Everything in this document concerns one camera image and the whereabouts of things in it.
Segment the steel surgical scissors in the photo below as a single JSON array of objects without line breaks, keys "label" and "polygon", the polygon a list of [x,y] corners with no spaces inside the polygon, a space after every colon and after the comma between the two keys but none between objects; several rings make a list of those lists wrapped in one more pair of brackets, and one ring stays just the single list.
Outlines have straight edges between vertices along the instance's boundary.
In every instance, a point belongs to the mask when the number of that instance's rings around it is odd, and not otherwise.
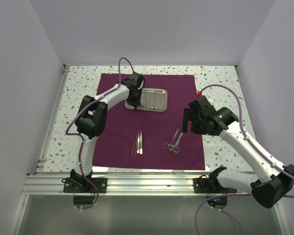
[{"label": "steel surgical scissors", "polygon": [[179,152],[178,144],[179,144],[179,142],[181,141],[182,137],[183,137],[183,132],[180,133],[180,135],[179,135],[177,141],[175,142],[175,144],[173,145],[173,147],[172,147],[172,149],[171,149],[174,153],[178,153],[178,152]]}]

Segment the purple cloth wrap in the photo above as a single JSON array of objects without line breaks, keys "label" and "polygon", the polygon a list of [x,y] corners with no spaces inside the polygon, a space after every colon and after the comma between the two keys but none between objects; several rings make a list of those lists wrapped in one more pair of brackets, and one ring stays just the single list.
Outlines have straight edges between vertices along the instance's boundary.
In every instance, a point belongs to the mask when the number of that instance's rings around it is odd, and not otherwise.
[{"label": "purple cloth wrap", "polygon": [[[192,75],[145,75],[147,88],[165,89],[168,107],[164,112],[129,110],[120,102],[107,114],[106,127],[97,140],[93,165],[102,167],[204,170],[203,141],[188,132],[174,153],[169,143],[177,128],[181,131],[183,110],[195,99],[197,91]],[[142,130],[143,154],[131,157],[138,130]]]}]

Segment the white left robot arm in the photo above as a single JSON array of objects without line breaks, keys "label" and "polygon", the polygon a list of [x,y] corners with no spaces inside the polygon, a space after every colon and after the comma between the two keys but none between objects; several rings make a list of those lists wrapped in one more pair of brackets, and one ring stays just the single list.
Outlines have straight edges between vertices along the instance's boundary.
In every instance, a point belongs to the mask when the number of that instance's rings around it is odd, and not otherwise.
[{"label": "white left robot arm", "polygon": [[109,109],[123,101],[137,108],[141,105],[144,85],[145,78],[133,72],[111,89],[94,97],[83,97],[76,117],[66,130],[66,135],[81,138],[81,146],[77,166],[70,171],[68,178],[62,180],[65,193],[103,192],[97,189],[98,183],[92,179],[96,142],[105,129]]}]

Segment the steel ring-handle hemostat forceps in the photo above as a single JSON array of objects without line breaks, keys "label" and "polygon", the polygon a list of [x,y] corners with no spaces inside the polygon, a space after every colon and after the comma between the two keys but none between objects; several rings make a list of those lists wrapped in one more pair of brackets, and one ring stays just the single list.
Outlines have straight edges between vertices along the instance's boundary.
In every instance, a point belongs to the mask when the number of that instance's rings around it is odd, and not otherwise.
[{"label": "steel ring-handle hemostat forceps", "polygon": [[165,149],[173,150],[173,148],[174,148],[174,141],[175,141],[175,139],[176,139],[176,136],[177,136],[177,134],[178,134],[178,131],[179,131],[179,129],[177,128],[177,130],[175,131],[175,134],[173,135],[171,141],[170,141],[169,143],[165,143],[165,144],[163,145],[163,147],[164,147]]}]

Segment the steel tweezers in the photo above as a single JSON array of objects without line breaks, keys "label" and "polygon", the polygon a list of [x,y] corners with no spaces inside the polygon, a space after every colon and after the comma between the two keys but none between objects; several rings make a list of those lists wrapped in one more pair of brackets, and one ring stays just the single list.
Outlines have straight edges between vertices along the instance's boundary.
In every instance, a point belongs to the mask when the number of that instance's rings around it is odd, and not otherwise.
[{"label": "steel tweezers", "polygon": [[136,154],[140,154],[140,137],[141,137],[141,130],[138,130],[137,134],[137,143],[136,143]]},{"label": "steel tweezers", "polygon": [[140,130],[139,134],[139,154],[143,154],[143,135],[142,135],[142,130]]}]

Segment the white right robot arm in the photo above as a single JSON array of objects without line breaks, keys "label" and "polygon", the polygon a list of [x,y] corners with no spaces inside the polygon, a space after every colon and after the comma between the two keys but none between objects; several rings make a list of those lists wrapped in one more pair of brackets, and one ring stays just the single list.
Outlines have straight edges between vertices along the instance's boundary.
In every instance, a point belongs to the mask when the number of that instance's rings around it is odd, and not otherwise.
[{"label": "white right robot arm", "polygon": [[205,96],[189,103],[183,111],[182,131],[218,136],[234,148],[253,169],[254,175],[231,171],[220,166],[206,178],[194,181],[205,192],[221,193],[227,189],[249,193],[263,207],[270,209],[292,189],[294,165],[285,165],[267,152],[244,128],[228,108],[216,110]]}]

